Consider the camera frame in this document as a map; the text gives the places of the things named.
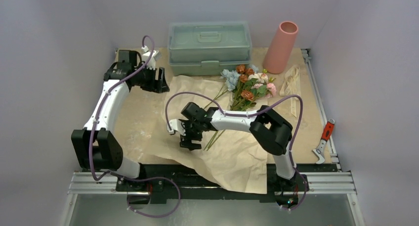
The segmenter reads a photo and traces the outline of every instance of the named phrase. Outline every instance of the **gray wall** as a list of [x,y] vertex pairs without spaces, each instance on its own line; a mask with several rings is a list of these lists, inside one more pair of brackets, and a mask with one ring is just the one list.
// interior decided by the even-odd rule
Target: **gray wall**
[[58,225],[112,50],[88,0],[0,0],[1,225]]
[[143,34],[167,46],[170,22],[249,22],[254,46],[269,46],[281,21],[299,26],[295,46],[310,47],[338,0],[91,0],[119,46],[138,47]]
[[418,0],[340,0],[312,47],[370,226],[418,225]]

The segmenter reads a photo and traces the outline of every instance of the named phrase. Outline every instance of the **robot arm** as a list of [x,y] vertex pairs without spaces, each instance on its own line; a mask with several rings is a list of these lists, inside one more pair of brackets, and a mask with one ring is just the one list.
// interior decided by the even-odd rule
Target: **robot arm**
[[139,163],[124,157],[122,148],[112,135],[112,132],[114,131],[116,118],[122,107],[122,103],[133,86],[140,86],[143,90],[157,93],[169,91],[165,80],[164,68],[156,69],[156,59],[159,57],[159,52],[154,51],[151,53],[148,51],[147,47],[144,47],[143,49],[145,51],[142,55],[144,59],[148,59],[149,56],[151,56],[147,68],[139,71],[135,76],[113,88],[103,103],[99,116],[96,118],[95,114],[110,87],[113,87],[120,82],[120,80],[135,72],[141,65],[138,65],[137,62],[137,56],[140,55],[137,51],[119,50],[118,61],[115,62],[104,75],[102,94],[93,114],[90,116],[90,119],[86,122],[83,129],[73,131],[71,141],[82,168],[90,169],[88,155],[89,137],[91,132],[94,132],[93,141],[97,142],[97,146],[93,146],[93,162],[95,169],[111,170],[117,174],[133,179],[139,177],[142,172]]
[[[223,111],[229,114],[251,115],[258,111]],[[276,111],[269,110],[254,117],[237,117],[224,115],[218,108],[210,107],[208,111],[190,102],[181,111],[187,120],[173,119],[169,121],[168,132],[180,134],[180,147],[189,150],[201,149],[202,132],[235,130],[251,133],[260,146],[273,155],[277,175],[291,179],[295,169],[289,157],[289,142],[292,138],[292,125]]]

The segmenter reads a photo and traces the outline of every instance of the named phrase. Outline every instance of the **pink rose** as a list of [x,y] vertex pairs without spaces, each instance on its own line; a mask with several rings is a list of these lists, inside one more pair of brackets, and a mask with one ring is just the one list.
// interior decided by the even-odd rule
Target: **pink rose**
[[273,83],[268,83],[266,85],[266,88],[268,88],[268,90],[271,92],[270,94],[268,94],[268,98],[276,96],[277,91],[276,91],[276,87]]
[[260,88],[260,86],[262,86],[263,84],[255,84],[253,85],[253,87],[251,87],[252,89],[258,89]]

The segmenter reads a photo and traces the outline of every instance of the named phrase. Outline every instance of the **table surface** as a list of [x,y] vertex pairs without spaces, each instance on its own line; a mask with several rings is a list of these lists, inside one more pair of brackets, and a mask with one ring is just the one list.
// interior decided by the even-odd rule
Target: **table surface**
[[[173,73],[168,64],[168,53],[166,48],[160,48],[162,57],[157,61],[157,67],[166,69],[166,81],[170,84]],[[262,68],[262,62],[267,52],[267,48],[253,48],[252,64]],[[292,50],[285,72],[294,64],[300,66],[300,85],[301,97],[303,99],[303,117],[298,130],[294,147],[293,158],[296,163],[312,164],[317,162],[317,157],[312,152],[319,144],[323,132],[320,109],[316,102],[316,95],[312,88],[307,67],[299,48]],[[284,74],[269,76],[275,77],[275,86],[279,90],[284,82]],[[220,81],[219,76],[194,77],[196,79],[206,79]],[[268,99],[271,105],[281,99],[276,96]],[[151,134],[155,126],[155,120],[161,118],[161,110],[164,106],[165,94],[143,91],[140,87],[133,87],[130,94],[122,105],[115,125],[115,137],[124,150],[127,158],[145,164],[177,164],[169,159],[163,159],[154,155],[143,153],[142,146],[151,145]],[[287,119],[292,126],[296,126],[297,118],[291,114],[290,100],[276,106],[274,109]],[[297,113],[299,112],[299,102],[297,102]],[[325,163],[331,163],[328,146],[325,148]],[[268,155],[268,163],[274,163],[272,155]]]

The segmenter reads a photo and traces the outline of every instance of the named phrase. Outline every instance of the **artificial flower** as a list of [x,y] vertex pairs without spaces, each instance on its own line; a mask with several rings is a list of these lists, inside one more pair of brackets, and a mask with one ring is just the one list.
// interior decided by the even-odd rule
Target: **artificial flower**
[[230,70],[228,70],[228,69],[224,69],[224,70],[221,72],[221,78],[226,78],[226,79],[228,79],[228,78],[231,78],[231,77],[234,77],[234,78],[239,78],[239,77],[240,77],[240,74],[239,74],[239,73],[237,73],[237,71],[236,71],[236,70],[230,71]]
[[260,88],[260,86],[262,86],[263,84],[255,84],[251,87],[251,89],[258,89]]
[[244,99],[246,99],[248,101],[253,101],[254,100],[253,93],[251,93],[248,90],[243,90],[243,92],[240,94],[240,96],[242,96]]
[[245,83],[247,80],[249,80],[249,78],[245,74],[240,75],[239,79],[240,79],[240,82],[242,83]]
[[268,82],[269,82],[269,77],[268,77],[266,74],[261,74],[261,75],[260,75],[260,79],[262,80],[262,82],[261,82],[261,83],[266,84],[266,83],[268,83]]
[[236,66],[236,71],[239,74],[243,74],[246,71],[246,67],[244,64]]
[[237,77],[230,77],[226,79],[225,85],[227,86],[227,90],[232,91],[236,88],[237,82],[239,81],[239,78]]
[[246,71],[245,71],[245,74],[246,75],[252,75],[252,74],[254,74],[254,71],[253,71],[253,69],[247,69]]
[[269,77],[266,74],[262,74],[262,73],[249,75],[249,79],[257,79],[259,83],[263,83],[263,84],[268,83],[269,81]]
[[256,67],[255,65],[251,64],[251,65],[249,65],[249,68],[253,69],[253,71],[254,71],[255,73],[259,73],[259,68],[258,68],[258,67]]
[[268,89],[268,91],[270,92],[270,94],[269,94],[268,98],[273,97],[273,96],[276,96],[276,94],[277,94],[277,90],[276,90],[276,87],[275,87],[275,85],[274,85],[273,83],[269,83],[269,84],[267,84],[267,85],[266,85],[266,88],[267,88],[267,89]]

